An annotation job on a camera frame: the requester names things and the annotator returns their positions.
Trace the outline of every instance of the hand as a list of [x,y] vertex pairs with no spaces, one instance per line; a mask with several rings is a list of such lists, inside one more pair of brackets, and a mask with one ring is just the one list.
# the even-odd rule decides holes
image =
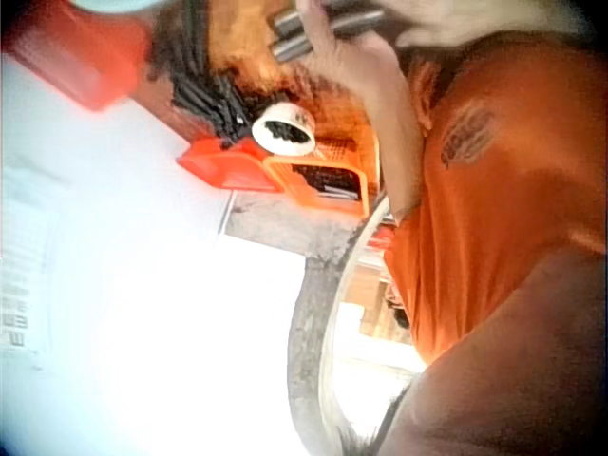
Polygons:
[[301,62],[310,71],[339,83],[364,102],[381,93],[394,93],[404,81],[392,47],[376,33],[365,33],[349,42],[333,36],[319,0],[297,0],[304,30],[313,53]]
[[399,48],[455,47],[497,31],[586,31],[566,0],[374,0],[417,27],[398,39]]

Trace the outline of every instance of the white wall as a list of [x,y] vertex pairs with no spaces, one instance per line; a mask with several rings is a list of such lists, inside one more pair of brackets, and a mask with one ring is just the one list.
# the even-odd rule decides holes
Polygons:
[[55,222],[37,352],[1,351],[10,453],[302,451],[285,364],[304,258],[219,237],[229,194],[179,168],[186,142],[137,104],[85,112],[2,63],[3,167],[52,190]]

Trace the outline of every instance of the man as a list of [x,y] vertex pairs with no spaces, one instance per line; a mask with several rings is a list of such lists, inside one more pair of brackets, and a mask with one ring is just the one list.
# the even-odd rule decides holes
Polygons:
[[429,364],[365,454],[595,454],[580,446],[605,413],[605,63],[507,33],[452,68],[415,56],[406,77],[378,36],[337,41],[318,2],[298,7],[307,65],[378,135],[399,222],[386,260]]

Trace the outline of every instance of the orange t-shirt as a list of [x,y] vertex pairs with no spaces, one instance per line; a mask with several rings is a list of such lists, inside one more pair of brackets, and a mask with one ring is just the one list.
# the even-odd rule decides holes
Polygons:
[[420,206],[385,254],[431,363],[547,253],[606,254],[606,68],[548,43],[464,64],[433,111]]

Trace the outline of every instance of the skin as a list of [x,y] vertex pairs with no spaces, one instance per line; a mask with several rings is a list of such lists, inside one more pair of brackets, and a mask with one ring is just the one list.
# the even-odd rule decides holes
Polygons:
[[[379,37],[337,41],[317,2],[297,3],[314,48],[305,65],[363,101],[380,141],[391,211],[402,220],[420,201],[423,138],[432,128],[428,97],[412,94],[433,84],[440,68],[414,61],[408,80]],[[574,248],[540,261],[484,324],[412,385],[379,454],[580,449],[605,413],[605,262]]]

